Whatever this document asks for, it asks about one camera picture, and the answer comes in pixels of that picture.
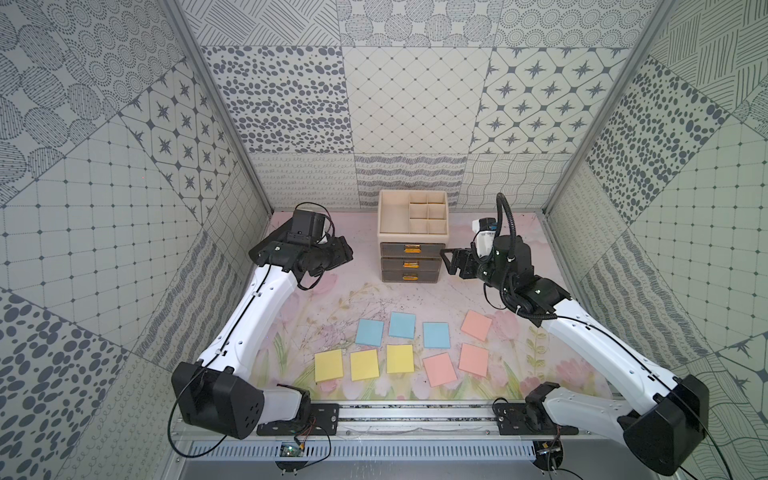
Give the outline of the beige desktop drawer organizer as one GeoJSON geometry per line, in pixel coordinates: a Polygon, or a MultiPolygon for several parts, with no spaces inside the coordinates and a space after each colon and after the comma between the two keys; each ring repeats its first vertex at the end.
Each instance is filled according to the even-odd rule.
{"type": "Polygon", "coordinates": [[[447,193],[435,190],[380,191],[377,239],[379,251],[382,242],[443,243],[446,247],[449,243],[447,193]]]}

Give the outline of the pink sticky pad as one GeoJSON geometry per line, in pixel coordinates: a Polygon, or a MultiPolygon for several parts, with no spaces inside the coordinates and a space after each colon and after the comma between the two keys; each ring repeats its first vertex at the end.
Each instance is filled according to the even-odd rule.
{"type": "Polygon", "coordinates": [[[442,386],[457,380],[457,375],[448,353],[424,358],[423,367],[431,387],[442,386]]]}
{"type": "Polygon", "coordinates": [[[470,310],[467,312],[461,325],[461,332],[476,339],[485,342],[491,329],[492,319],[478,312],[470,310]]]}
{"type": "Polygon", "coordinates": [[[489,351],[485,348],[464,343],[461,346],[458,369],[485,378],[488,372],[489,351]]]}

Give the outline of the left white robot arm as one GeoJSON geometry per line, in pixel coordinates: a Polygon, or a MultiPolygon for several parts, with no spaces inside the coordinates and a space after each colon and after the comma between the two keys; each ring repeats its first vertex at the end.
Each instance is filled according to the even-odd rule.
{"type": "Polygon", "coordinates": [[[353,259],[345,237],[315,243],[265,239],[249,253],[255,263],[250,286],[211,344],[172,374],[174,413],[188,425],[244,439],[253,431],[298,433],[310,424],[308,391],[278,385],[259,389],[249,382],[256,356],[284,303],[316,279],[353,259]]]}

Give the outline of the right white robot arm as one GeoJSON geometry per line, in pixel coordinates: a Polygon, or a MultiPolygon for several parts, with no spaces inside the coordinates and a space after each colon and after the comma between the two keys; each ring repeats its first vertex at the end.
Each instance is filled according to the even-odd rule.
{"type": "Polygon", "coordinates": [[[614,386],[617,400],[544,382],[525,398],[530,430],[575,428],[625,446],[645,467],[672,476],[706,438],[709,389],[641,355],[602,326],[556,282],[537,275],[520,236],[501,235],[464,249],[443,249],[448,274],[478,279],[502,305],[560,339],[614,386]]]}

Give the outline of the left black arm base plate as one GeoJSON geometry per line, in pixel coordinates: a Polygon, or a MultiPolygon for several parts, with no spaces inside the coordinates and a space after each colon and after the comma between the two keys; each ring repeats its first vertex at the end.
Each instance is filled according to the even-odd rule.
{"type": "Polygon", "coordinates": [[[340,416],[338,403],[311,403],[292,420],[274,421],[256,428],[258,436],[335,436],[340,416]]]}

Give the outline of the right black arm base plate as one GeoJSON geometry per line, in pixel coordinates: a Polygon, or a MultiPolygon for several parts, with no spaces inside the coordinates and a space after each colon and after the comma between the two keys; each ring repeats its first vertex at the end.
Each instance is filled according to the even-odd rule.
{"type": "Polygon", "coordinates": [[[576,427],[557,425],[542,409],[527,403],[507,402],[504,398],[497,398],[491,408],[501,436],[556,437],[579,434],[576,427]]]}

